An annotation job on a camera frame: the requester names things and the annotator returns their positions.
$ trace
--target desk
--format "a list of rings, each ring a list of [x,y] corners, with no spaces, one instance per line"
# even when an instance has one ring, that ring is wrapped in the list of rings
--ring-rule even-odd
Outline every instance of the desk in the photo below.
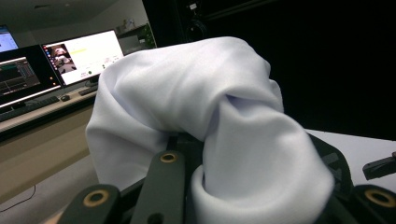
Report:
[[[352,182],[355,186],[376,185],[396,192],[396,174],[367,180],[362,170],[366,163],[391,157],[392,152],[396,151],[396,142],[340,133],[325,133],[314,130],[306,131],[336,147],[343,153],[349,166]]]
[[[0,131],[6,132],[50,113],[65,111],[95,95],[90,93],[81,97],[78,91],[68,94],[71,96],[70,101],[58,102],[1,122]],[[59,118],[0,142],[0,203],[89,155],[85,128],[92,109],[93,105],[90,104],[68,111]]]

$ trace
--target wooden desk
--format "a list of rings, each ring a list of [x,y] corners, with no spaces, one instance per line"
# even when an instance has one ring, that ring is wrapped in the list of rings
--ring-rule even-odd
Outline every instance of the wooden desk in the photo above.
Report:
[[[49,113],[65,111],[77,102],[94,97],[95,93],[81,97],[75,91],[70,95],[70,101],[58,102],[1,122],[0,131],[15,129],[18,125]],[[92,108],[91,104],[69,111],[64,116],[29,128],[26,132],[0,142],[0,203],[89,155],[85,128]]]

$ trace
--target computer monitor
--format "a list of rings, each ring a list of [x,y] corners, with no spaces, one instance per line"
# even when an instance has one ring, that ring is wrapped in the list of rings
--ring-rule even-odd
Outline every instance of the computer monitor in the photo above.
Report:
[[[105,68],[124,56],[114,30],[43,44],[42,48],[65,87],[88,79],[97,82]]]
[[[0,25],[0,52],[17,49],[18,45],[6,25]]]
[[[40,45],[0,53],[2,111],[61,87]]]

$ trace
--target floor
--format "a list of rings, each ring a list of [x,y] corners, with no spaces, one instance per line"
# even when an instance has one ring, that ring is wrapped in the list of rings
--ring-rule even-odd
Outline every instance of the floor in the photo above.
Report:
[[[80,191],[97,183],[91,156],[87,156],[0,204],[0,224],[42,224]]]

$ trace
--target white fabric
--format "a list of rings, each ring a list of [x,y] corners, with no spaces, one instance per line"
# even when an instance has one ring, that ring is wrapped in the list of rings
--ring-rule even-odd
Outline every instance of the white fabric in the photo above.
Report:
[[[205,141],[191,181],[199,223],[310,223],[333,179],[283,113],[270,65],[245,41],[207,39],[133,53],[100,76],[87,140],[102,183],[144,177],[169,133]]]

